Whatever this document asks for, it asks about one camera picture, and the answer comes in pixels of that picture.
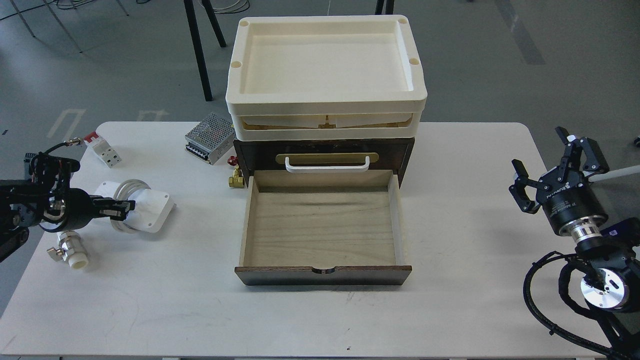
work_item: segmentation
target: brass valve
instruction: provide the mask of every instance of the brass valve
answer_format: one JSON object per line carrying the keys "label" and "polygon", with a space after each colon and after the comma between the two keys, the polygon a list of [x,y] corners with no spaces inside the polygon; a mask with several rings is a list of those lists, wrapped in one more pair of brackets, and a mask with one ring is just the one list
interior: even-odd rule
{"label": "brass valve", "polygon": [[244,188],[244,178],[242,177],[242,170],[240,166],[236,165],[234,173],[229,177],[230,188]]}

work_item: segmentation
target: wooden drawer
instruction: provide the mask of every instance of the wooden drawer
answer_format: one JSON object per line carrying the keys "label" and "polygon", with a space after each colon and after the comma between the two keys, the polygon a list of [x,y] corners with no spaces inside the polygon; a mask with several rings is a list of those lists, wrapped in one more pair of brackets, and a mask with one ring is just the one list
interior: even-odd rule
{"label": "wooden drawer", "polygon": [[401,285],[399,179],[392,170],[249,177],[240,264],[247,285]]}
{"label": "wooden drawer", "polygon": [[[379,159],[371,163],[371,170],[392,170],[402,185],[404,171],[409,163],[414,138],[351,139],[351,140],[279,140],[242,142],[234,141],[240,169],[245,178],[256,170],[285,170],[277,161],[282,154],[349,154],[373,153]],[[355,163],[325,163],[325,165],[356,165]]]}

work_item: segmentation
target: chair leg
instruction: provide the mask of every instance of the chair leg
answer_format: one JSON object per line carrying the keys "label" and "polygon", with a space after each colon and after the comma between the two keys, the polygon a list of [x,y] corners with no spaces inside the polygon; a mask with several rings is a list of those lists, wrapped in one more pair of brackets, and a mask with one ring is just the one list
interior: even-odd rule
{"label": "chair leg", "polygon": [[116,0],[116,2],[118,3],[118,5],[120,5],[120,8],[122,9],[122,11],[124,11],[124,13],[127,14],[127,16],[129,16],[127,9],[125,9],[124,6],[122,6],[122,3],[120,2],[120,0]]}
{"label": "chair leg", "polygon": [[15,9],[15,12],[18,13],[18,16],[20,17],[20,19],[22,19],[22,22],[27,27],[27,30],[29,30],[29,32],[31,33],[31,36],[32,37],[36,37],[36,35],[33,33],[31,28],[29,27],[29,24],[27,24],[27,20],[24,20],[24,16],[22,16],[22,13],[20,12],[20,10],[18,10],[18,6],[15,4],[15,1],[11,0],[11,5],[13,5],[13,8]]}
{"label": "chair leg", "polygon": [[58,18],[58,16],[56,15],[56,13],[53,12],[53,9],[51,8],[51,6],[49,6],[49,3],[47,2],[47,0],[42,0],[42,2],[44,3],[44,5],[47,6],[47,8],[49,9],[49,11],[51,12],[51,15],[53,15],[53,17],[56,19],[56,21],[58,22],[58,24],[60,24],[60,27],[62,28],[62,30],[64,30],[67,33],[67,36],[69,37],[69,39],[71,39],[71,41],[74,43],[74,45],[76,46],[76,49],[78,49],[78,51],[80,53],[82,53],[82,49],[80,49],[80,47],[78,46],[78,43],[74,40],[74,37],[71,36],[71,34],[69,33],[69,30],[67,30],[67,28],[65,28],[65,26],[62,24],[62,21],[60,21],[60,19]]}

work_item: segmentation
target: gray floor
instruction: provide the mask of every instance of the gray floor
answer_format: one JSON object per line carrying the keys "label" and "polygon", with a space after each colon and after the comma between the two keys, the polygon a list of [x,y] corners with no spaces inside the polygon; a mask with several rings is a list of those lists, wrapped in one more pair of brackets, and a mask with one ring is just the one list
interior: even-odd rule
{"label": "gray floor", "polygon": [[[17,2],[22,9],[42,4]],[[37,38],[18,16],[0,21],[0,179],[22,176],[25,152],[42,151],[68,134],[84,136],[105,121],[226,114],[227,68],[244,16],[370,14],[376,1],[253,0],[247,12],[218,16],[226,49],[217,46],[196,4],[213,102],[202,95],[182,1],[122,2],[131,16],[114,1],[56,10],[82,54],[47,8],[24,13]],[[13,12],[0,1],[0,17]],[[521,122],[547,167],[561,157],[554,133],[561,125],[598,140],[611,168],[640,164],[640,149],[631,144],[640,135],[639,2],[398,0],[395,13],[409,18],[424,64],[423,121]],[[79,158],[83,151],[58,154]],[[612,222],[638,216],[638,179],[595,185]],[[0,264],[0,311],[40,234],[34,229],[28,244]]]}

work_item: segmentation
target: open drawer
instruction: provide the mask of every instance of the open drawer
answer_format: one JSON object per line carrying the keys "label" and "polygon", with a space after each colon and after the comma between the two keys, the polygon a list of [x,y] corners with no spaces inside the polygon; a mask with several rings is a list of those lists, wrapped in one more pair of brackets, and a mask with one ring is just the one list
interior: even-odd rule
{"label": "open drawer", "polygon": [[240,264],[247,285],[402,285],[398,176],[391,170],[249,178]]}

